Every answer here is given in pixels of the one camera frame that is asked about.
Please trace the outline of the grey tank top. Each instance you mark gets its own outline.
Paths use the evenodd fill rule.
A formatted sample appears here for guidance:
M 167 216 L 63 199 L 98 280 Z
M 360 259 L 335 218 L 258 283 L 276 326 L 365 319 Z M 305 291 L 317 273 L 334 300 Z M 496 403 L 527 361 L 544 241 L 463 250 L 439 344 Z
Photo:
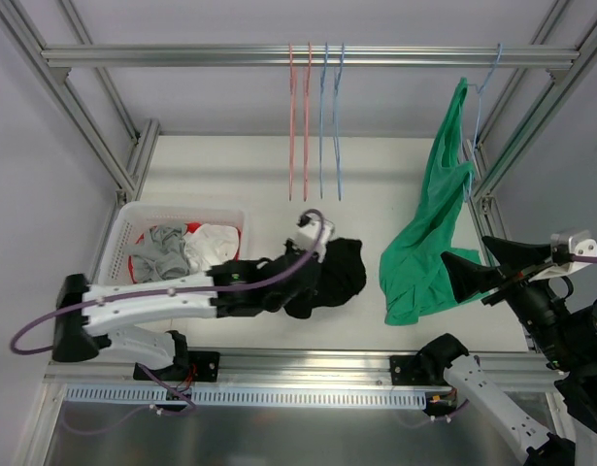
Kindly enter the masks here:
M 183 252 L 185 223 L 167 223 L 148 229 L 126 249 L 134 283 L 155 283 L 180 279 L 190 274 Z

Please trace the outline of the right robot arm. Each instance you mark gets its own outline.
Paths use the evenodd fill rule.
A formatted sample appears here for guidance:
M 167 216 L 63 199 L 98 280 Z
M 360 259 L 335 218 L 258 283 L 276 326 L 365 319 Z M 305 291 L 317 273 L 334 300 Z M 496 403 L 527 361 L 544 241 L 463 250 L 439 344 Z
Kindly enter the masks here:
M 550 283 L 597 265 L 597 242 L 587 230 L 562 232 L 531 245 L 485 236 L 496 259 L 484 266 L 442 253 L 454 298 L 480 295 L 486 306 L 506 304 L 531 337 L 535 354 L 503 355 L 483 363 L 454 336 L 424 346 L 415 372 L 447 384 L 477 409 L 522 465 L 597 465 L 597 299 L 578 311 Z M 512 389 L 554 391 L 564 414 L 551 432 L 509 396 Z

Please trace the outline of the red tank top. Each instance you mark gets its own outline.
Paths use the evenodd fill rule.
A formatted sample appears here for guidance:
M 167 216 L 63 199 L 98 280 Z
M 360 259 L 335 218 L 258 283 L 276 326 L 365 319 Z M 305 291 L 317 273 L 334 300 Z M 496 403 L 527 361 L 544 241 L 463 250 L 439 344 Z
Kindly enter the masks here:
M 126 247 L 134 283 L 155 283 L 199 275 L 238 257 L 241 230 L 199 222 L 154 225 Z

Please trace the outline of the pink hanger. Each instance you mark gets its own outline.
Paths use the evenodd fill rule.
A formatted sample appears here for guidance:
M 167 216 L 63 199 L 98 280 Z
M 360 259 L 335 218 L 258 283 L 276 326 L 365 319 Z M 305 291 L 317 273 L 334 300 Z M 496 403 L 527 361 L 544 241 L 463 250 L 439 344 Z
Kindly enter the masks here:
M 310 86 L 313 64 L 313 46 L 308 43 L 307 65 L 303 70 L 303 201 L 309 197 L 309 155 L 310 155 Z
M 297 74 L 294 67 L 293 46 L 288 45 L 289 63 L 289 152 L 288 152 L 288 200 L 293 199 L 294 164 L 295 164 L 295 124 L 296 124 L 296 91 Z

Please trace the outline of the blue hanger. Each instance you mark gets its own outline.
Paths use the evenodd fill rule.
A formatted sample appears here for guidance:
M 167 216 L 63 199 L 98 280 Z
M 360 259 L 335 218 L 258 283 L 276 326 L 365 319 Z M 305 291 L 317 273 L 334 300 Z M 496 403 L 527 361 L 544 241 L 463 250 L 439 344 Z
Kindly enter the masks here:
M 478 152 L 478 141 L 479 141 L 479 133 L 480 133 L 480 123 L 481 123 L 481 115 L 482 115 L 482 100 L 485 94 L 486 88 L 489 86 L 489 83 L 492 79 L 494 72 L 496 71 L 497 67 L 499 66 L 502 55 L 503 55 L 504 46 L 502 43 L 499 43 L 496 48 L 495 58 L 491 63 L 491 66 L 486 73 L 483 81 L 481 83 L 469 83 L 468 87 L 473 88 L 478 97 L 478 109 L 477 115 L 475 119 L 475 126 L 473 131 L 473 137 L 471 139 L 471 148 L 470 154 L 468 155 L 468 161 L 472 164 L 472 170 L 468 175 L 468 180 L 466 182 L 464 188 L 464 202 L 469 204 L 471 202 L 472 193 L 474 182 L 477 176 L 477 152 Z
M 341 163 L 341 143 L 340 143 L 340 117 L 339 117 L 339 93 L 341 79 L 344 70 L 346 47 L 341 45 L 339 56 L 339 66 L 334 70 L 333 81 L 333 149 L 335 155 L 337 198 L 343 199 L 343 181 L 342 181 L 342 163 Z
M 324 140 L 324 94 L 326 86 L 326 73 L 328 67 L 329 46 L 324 44 L 324 56 L 319 74 L 319 108 L 318 108 L 318 192 L 319 198 L 324 196 L 323 179 L 323 140 Z

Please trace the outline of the green tank top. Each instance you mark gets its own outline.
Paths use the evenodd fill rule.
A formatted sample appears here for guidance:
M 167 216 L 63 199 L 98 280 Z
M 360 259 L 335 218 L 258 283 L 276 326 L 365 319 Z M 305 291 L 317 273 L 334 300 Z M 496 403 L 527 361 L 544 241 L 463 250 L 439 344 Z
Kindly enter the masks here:
M 462 119 L 469 90 L 462 78 L 433 140 L 414 218 L 381 254 L 379 283 L 385 298 L 384 323 L 407 326 L 459 305 L 441 254 L 451 252 L 479 264 L 477 250 L 452 245 L 469 182 L 470 161 L 460 159 Z

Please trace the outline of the white tank top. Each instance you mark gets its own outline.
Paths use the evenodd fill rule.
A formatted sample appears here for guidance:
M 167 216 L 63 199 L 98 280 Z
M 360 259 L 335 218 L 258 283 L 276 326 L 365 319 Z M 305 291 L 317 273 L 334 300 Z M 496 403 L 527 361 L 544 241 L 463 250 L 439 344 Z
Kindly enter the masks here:
M 239 230 L 229 225 L 204 223 L 183 236 L 183 252 L 191 274 L 206 272 L 234 259 L 239 246 Z

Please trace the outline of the black tank top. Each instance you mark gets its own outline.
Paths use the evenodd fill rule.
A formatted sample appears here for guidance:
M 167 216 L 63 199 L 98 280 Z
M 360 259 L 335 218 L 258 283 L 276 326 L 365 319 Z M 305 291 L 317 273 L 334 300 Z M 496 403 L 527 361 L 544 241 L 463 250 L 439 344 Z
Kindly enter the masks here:
M 308 319 L 314 309 L 337 308 L 358 295 L 367 275 L 358 239 L 337 238 L 327 244 L 315 290 L 302 293 L 284 306 L 288 316 Z

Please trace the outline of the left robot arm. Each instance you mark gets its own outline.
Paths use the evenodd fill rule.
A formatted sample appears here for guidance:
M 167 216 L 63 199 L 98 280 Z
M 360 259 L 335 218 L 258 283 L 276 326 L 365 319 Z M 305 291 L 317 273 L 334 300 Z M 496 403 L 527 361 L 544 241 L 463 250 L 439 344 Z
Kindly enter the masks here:
M 326 254 L 324 246 L 290 239 L 276 259 L 230 260 L 200 277 L 119 287 L 92 285 L 68 276 L 56 301 L 50 355 L 79 363 L 102 354 L 142 364 L 177 380 L 188 371 L 186 337 L 176 330 L 143 329 L 173 318 L 256 317 L 275 313 L 295 298 L 311 295 Z

